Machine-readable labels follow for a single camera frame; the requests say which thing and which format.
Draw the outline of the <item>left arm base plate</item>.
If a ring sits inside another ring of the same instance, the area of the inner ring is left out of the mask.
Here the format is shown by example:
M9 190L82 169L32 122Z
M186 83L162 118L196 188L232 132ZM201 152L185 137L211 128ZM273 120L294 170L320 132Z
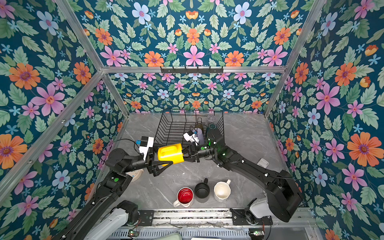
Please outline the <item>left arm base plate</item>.
M153 224L155 211L154 210L139 210L138 227L150 227Z

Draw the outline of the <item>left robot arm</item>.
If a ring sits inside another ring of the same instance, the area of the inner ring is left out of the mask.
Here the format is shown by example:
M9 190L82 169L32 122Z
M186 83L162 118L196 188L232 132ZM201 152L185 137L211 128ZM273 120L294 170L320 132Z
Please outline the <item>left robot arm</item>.
M127 223L136 223L140 214L135 203L124 200L102 221L107 209L125 192L133 178L128 174L147 168L155 177L173 164L172 161L154 161L154 153L129 155L121 148L110 152L106 165L110 171L97 187L86 206L64 229L54 236L55 240L106 240Z

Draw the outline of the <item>yellow mug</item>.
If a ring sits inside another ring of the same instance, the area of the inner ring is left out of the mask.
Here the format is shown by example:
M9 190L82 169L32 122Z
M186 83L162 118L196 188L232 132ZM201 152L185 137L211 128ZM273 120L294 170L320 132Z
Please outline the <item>yellow mug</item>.
M174 164L183 163L184 154L182 144L174 144L159 148L158 160L173 161Z

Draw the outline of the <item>olive glass cup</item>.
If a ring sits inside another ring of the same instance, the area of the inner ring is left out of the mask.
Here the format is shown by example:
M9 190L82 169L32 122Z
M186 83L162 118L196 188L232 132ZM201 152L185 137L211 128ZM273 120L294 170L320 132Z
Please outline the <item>olive glass cup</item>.
M196 121L196 124L195 124L195 128L199 128L202 131L204 130L204 124L203 124L202 118L197 118L197 121Z

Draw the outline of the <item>lilac plastic cup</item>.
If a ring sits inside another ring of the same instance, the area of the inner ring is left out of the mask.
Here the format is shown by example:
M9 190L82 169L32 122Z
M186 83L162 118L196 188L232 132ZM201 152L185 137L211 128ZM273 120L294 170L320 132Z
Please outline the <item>lilac plastic cup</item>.
M203 130L201 128L195 128L193 130L194 134L197 136L199 142L198 145L203 145L205 143L205 137L203 134Z

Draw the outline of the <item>dark green mug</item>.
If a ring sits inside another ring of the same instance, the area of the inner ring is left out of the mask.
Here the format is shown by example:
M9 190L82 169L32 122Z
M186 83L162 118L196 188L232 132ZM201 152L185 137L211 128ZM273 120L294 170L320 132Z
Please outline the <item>dark green mug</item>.
M217 128L218 128L218 126L217 126L216 124L214 124L214 123L210 123L210 124L208 125L208 127L209 127L210 130L214 130L214 129L217 129Z

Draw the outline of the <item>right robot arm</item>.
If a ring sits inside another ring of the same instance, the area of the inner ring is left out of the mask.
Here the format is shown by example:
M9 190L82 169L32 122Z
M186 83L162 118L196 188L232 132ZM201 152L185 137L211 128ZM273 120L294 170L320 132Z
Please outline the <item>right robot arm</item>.
M225 137L218 129L208 130L204 140L200 140L194 131L184 133L183 137L191 143L183 149L184 161L199 162L201 158L210 157L219 168L246 177L264 191L264 197L255 198L245 208L246 218L271 216L285 223L290 221L303 201L291 174L285 170L278 173L247 160L226 145Z

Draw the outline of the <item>clear plastic cup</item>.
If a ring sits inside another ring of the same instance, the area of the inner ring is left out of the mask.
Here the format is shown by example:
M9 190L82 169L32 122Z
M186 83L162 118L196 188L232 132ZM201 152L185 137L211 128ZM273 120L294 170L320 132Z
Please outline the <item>clear plastic cup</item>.
M208 114L206 123L209 126L210 124L215 124L216 117L214 114Z

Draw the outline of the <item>black wire dish rack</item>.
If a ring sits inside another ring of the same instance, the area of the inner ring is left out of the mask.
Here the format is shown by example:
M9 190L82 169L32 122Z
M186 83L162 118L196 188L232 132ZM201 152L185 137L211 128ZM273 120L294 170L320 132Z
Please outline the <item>black wire dish rack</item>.
M195 129L197 118L202 118L204 124L203 134L205 143L207 143L207 133L210 130L206 120L208 114L214 114L216 117L215 124L222 136L224 133L224 112L216 110L198 111L198 110L177 110L163 111L160 122L155 134L155 146L164 147L167 145L182 144L182 147L187 147L192 144L184 140L183 134Z

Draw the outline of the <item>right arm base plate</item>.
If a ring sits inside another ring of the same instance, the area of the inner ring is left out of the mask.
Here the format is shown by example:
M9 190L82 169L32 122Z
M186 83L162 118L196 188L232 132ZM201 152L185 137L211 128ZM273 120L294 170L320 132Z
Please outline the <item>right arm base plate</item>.
M232 214L233 225L235 226L270 226L273 224L273 220L270 216L257 218L254 216L248 208L234 209L230 208Z

